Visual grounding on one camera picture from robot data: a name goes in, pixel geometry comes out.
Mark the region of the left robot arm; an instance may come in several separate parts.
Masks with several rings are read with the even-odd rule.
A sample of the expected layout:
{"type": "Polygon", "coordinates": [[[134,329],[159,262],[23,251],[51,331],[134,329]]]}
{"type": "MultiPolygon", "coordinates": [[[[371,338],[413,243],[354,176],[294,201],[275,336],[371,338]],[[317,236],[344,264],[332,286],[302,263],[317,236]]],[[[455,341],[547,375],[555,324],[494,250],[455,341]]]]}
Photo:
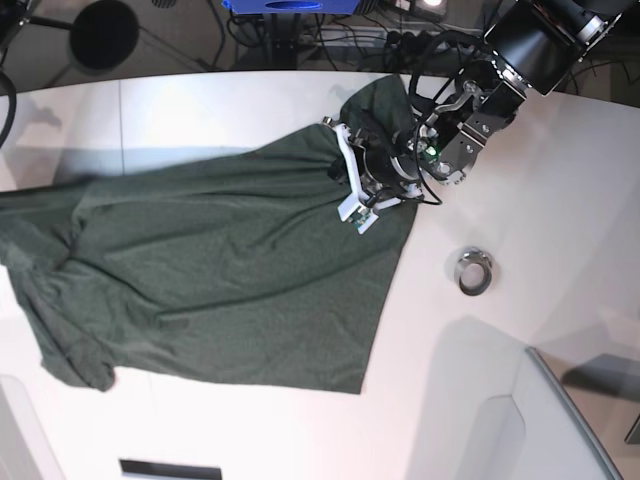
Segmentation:
{"type": "Polygon", "coordinates": [[[518,1],[482,36],[448,30],[421,54],[408,88],[412,120],[390,129],[371,110],[350,103],[351,124],[325,118],[342,154],[329,175],[350,187],[340,219],[365,233],[382,210],[402,203],[439,205],[428,185],[458,184],[489,138],[506,128],[535,90],[549,94],[614,27],[631,1],[518,1]],[[444,101],[417,91],[442,44],[472,48],[450,78],[444,101]]]}

